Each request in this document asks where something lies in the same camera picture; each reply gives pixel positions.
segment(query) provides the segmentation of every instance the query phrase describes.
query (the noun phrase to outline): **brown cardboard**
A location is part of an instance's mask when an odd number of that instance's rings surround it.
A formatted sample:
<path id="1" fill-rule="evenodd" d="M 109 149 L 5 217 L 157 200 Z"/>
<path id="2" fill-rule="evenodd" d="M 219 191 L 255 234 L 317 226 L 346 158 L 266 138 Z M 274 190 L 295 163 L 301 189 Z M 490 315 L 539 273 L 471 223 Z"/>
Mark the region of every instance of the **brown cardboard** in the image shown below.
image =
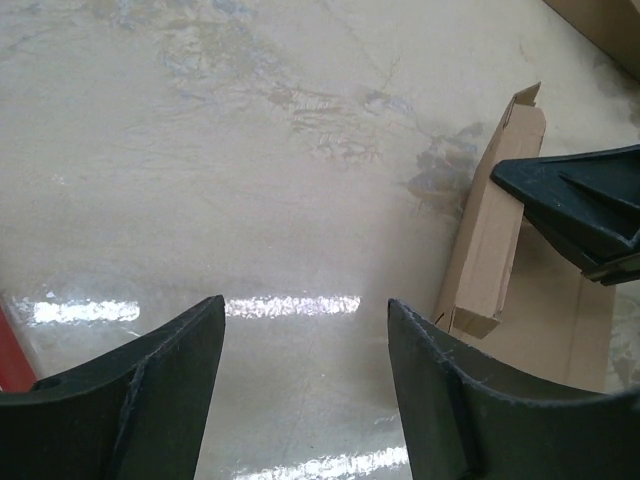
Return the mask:
<path id="1" fill-rule="evenodd" d="M 640 80 L 640 0 L 544 0 Z"/>
<path id="2" fill-rule="evenodd" d="M 602 391 L 615 289 L 585 280 L 526 222 L 489 175 L 537 156 L 545 119 L 517 93 L 476 170 L 434 318 L 452 335 L 527 373 Z"/>
<path id="3" fill-rule="evenodd" d="M 476 169 L 436 305 L 436 324 L 443 330 L 455 323 L 482 338 L 500 322 L 523 206 L 489 175 L 506 158 L 538 156 L 546 125 L 534 106 L 539 88 L 513 96 Z"/>

